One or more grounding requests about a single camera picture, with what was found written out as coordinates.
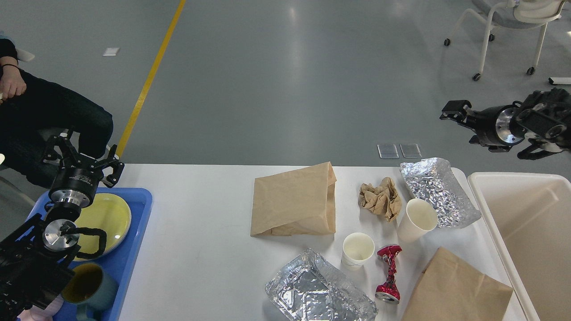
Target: hand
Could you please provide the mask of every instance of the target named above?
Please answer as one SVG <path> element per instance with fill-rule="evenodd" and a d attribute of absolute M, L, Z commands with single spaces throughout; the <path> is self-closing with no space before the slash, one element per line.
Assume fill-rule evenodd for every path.
<path fill-rule="evenodd" d="M 6 66 L 2 68 L 4 72 L 0 79 L 0 91 L 2 92 L 2 101 L 14 96 L 20 96 L 26 92 L 26 83 L 20 75 L 20 70 L 16 67 Z"/>

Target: yellow plate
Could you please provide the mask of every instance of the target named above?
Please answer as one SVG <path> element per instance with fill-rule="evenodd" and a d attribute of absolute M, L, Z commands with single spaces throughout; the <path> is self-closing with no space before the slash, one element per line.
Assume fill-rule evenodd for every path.
<path fill-rule="evenodd" d="M 100 228 L 107 233 L 107 245 L 103 255 L 116 248 L 127 235 L 131 226 L 131 209 L 127 202 L 115 194 L 95 194 L 93 204 L 81 210 L 75 221 L 77 227 Z M 80 252 L 95 253 L 99 248 L 99 237 L 81 235 L 79 237 Z M 74 261 L 86 259 L 75 258 Z"/>

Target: gray floor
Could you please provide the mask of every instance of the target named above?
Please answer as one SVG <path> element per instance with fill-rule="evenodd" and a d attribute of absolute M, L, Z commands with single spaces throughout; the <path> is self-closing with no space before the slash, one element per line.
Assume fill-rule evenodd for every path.
<path fill-rule="evenodd" d="M 178 1 L 7 2 L 0 29 L 37 58 L 22 66 L 108 109 L 118 142 Z M 471 132 L 438 119 L 448 100 L 476 110 L 549 90 L 571 76 L 571 14 L 549 24 L 540 65 L 538 29 L 484 31 L 470 1 L 188 1 L 123 154 L 127 163 L 398 166 L 378 143 L 418 143 L 466 174 L 521 171 L 571 179 L 571 154 L 518 160 L 469 145 Z M 121 47 L 117 57 L 101 57 Z M 30 196 L 17 173 L 3 171 Z M 0 236 L 29 208 L 0 207 Z"/>

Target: yellow floor line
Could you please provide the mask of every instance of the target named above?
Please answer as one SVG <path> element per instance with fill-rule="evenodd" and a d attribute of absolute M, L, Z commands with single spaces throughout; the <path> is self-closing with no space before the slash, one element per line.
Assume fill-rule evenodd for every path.
<path fill-rule="evenodd" d="M 176 23 L 178 22 L 178 18 L 180 13 L 182 12 L 182 8 L 184 7 L 184 3 L 186 0 L 180 0 L 179 6 L 176 9 L 175 15 L 172 18 L 171 24 L 168 27 L 167 34 L 164 36 L 163 43 L 160 46 L 159 52 L 156 54 L 155 61 L 152 63 L 151 71 L 148 72 L 147 80 L 144 82 L 143 90 L 139 94 L 139 99 L 137 99 L 137 103 L 135 104 L 135 108 L 133 108 L 133 112 L 129 117 L 129 121 L 127 122 L 127 126 L 125 126 L 125 130 L 123 130 L 123 135 L 121 135 L 121 139 L 119 140 L 119 146 L 117 147 L 117 155 L 121 157 L 123 154 L 123 150 L 125 150 L 125 145 L 127 145 L 127 141 L 131 136 L 131 132 L 133 131 L 133 127 L 135 127 L 135 123 L 137 122 L 137 118 L 139 117 L 139 113 L 141 112 L 141 108 L 143 107 L 144 101 L 147 98 L 148 90 L 151 88 L 152 81 L 155 78 L 156 71 L 159 68 L 160 62 L 163 59 L 164 52 L 167 50 L 168 42 L 171 40 L 172 32 L 175 30 Z"/>

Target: white paper cup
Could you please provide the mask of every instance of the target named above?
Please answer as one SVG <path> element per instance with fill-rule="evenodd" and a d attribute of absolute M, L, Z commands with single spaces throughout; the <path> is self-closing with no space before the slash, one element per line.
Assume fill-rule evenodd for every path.
<path fill-rule="evenodd" d="M 45 310 L 32 306 L 29 310 L 24 310 L 18 317 L 21 321 L 53 321 L 52 316 L 58 313 L 63 305 L 61 295 L 58 295 Z"/>
<path fill-rule="evenodd" d="M 400 221 L 396 232 L 405 243 L 418 240 L 421 236 L 435 229 L 438 224 L 436 211 L 422 199 L 411 199 L 407 203 L 407 213 Z"/>
<path fill-rule="evenodd" d="M 341 262 L 348 270 L 360 269 L 366 260 L 375 253 L 373 239 L 364 233 L 349 234 L 343 241 L 343 256 Z"/>

